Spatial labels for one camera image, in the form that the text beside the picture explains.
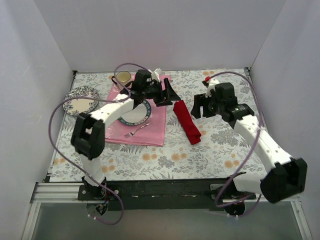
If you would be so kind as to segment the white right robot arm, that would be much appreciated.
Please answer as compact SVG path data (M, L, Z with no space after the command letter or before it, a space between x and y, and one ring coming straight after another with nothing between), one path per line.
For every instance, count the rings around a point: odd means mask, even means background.
M247 104L238 103L234 86L215 79L204 80L206 93L194 96L191 115L213 117L220 115L231 128L253 148L266 171L266 176L238 173L226 186L227 195L237 199L244 192L261 194L275 204L305 190L307 163L293 158L283 150L259 124L258 117Z

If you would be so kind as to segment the red cloth napkin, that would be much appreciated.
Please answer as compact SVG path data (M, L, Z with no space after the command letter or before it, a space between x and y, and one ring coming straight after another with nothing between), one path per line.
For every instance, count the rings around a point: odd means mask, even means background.
M195 145L200 143L202 134L195 126L187 109L187 106L183 100L179 100L174 104L173 112L177 116L177 119L181 124L190 144Z

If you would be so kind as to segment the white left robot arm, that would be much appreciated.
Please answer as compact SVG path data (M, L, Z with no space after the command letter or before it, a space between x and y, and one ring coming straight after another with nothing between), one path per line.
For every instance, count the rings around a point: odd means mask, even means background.
M80 155L86 191L95 199L106 196L106 177L99 156L105 148L105 132L113 122L133 111L144 100L152 100L157 107L170 106L180 97L167 78L161 79L162 70L140 69L134 80L122 86L122 90L103 107L80 113L71 136L71 145Z

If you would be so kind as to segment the silver fork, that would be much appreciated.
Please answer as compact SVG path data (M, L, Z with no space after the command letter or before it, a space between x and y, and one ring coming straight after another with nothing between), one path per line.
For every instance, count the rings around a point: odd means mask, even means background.
M151 124L151 122L147 122L143 125L141 125L139 128L137 128L136 130L132 131L132 132L129 132L127 134L124 135L125 138L130 138L130 137L133 137L135 135L136 132L142 130L143 128L149 126Z

